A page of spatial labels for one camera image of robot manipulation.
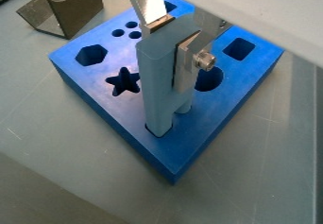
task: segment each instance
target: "blue foam block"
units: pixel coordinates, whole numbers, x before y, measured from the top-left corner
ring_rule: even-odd
[[[170,11],[173,17],[193,11],[193,6],[182,0],[165,1],[168,8],[176,7]],[[217,70],[222,72],[221,83],[210,91],[194,90],[189,112],[173,115],[172,129],[156,138],[145,129],[141,92],[124,90],[113,96],[114,86],[105,82],[118,75],[122,67],[137,73],[134,45],[140,28],[136,23],[134,11],[129,9],[50,53],[49,59],[82,100],[157,172],[174,183],[261,83],[282,50],[233,26],[216,39],[212,48]],[[100,45],[106,54],[101,63],[82,66],[86,64],[81,65],[76,56],[80,58],[81,49],[90,45]]]

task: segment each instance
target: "screw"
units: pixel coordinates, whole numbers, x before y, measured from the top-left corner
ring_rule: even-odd
[[[216,57],[210,53],[200,52],[194,56],[196,67],[204,71],[209,71],[216,63]]]
[[[218,28],[222,29],[224,26],[225,26],[225,24],[226,24],[226,21],[221,20],[221,21],[220,21],[220,24],[218,24]]]

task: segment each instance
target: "small round hole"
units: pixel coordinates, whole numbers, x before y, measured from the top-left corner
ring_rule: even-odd
[[[134,28],[134,27],[137,27],[136,22],[126,22],[126,28]]]
[[[196,90],[208,92],[214,90],[222,81],[222,72],[214,67],[210,71],[205,72],[198,70],[196,78]]]
[[[141,37],[141,32],[140,31],[132,31],[132,32],[129,32],[128,37],[130,39],[138,39]]]
[[[112,31],[113,37],[121,37],[125,34],[125,32],[121,29],[116,29]]]

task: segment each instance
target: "star-shaped hole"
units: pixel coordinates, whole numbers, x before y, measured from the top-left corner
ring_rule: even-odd
[[[130,91],[133,93],[140,92],[140,88],[136,84],[138,80],[138,73],[130,73],[125,67],[122,67],[118,71],[118,75],[116,77],[109,77],[105,79],[105,82],[114,85],[112,95],[117,96],[122,91]]]

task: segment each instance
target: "metal bracket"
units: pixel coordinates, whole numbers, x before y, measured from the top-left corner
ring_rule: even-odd
[[[141,37],[156,31],[173,20],[166,13],[164,0],[129,0],[140,20]]]
[[[102,0],[31,0],[15,12],[37,31],[70,39],[102,8]]]
[[[209,53],[210,41],[230,27],[217,16],[200,8],[194,11],[200,31],[177,45],[173,67],[173,89],[184,93],[194,86],[197,70],[209,71],[216,57]]]

